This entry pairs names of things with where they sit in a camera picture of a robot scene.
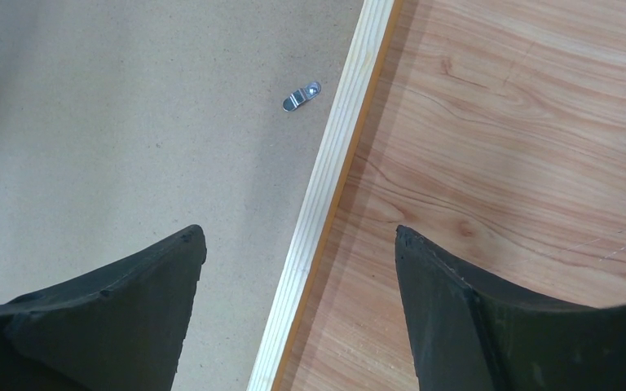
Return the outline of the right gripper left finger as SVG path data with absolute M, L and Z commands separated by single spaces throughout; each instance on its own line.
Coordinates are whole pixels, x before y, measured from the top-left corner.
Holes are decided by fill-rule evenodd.
M 1 304 L 0 390 L 171 389 L 206 255 L 190 225 Z

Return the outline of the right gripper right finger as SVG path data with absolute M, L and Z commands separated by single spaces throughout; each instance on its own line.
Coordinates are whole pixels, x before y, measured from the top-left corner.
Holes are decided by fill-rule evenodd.
M 626 304 L 519 286 L 407 226 L 395 268 L 422 390 L 626 390 Z

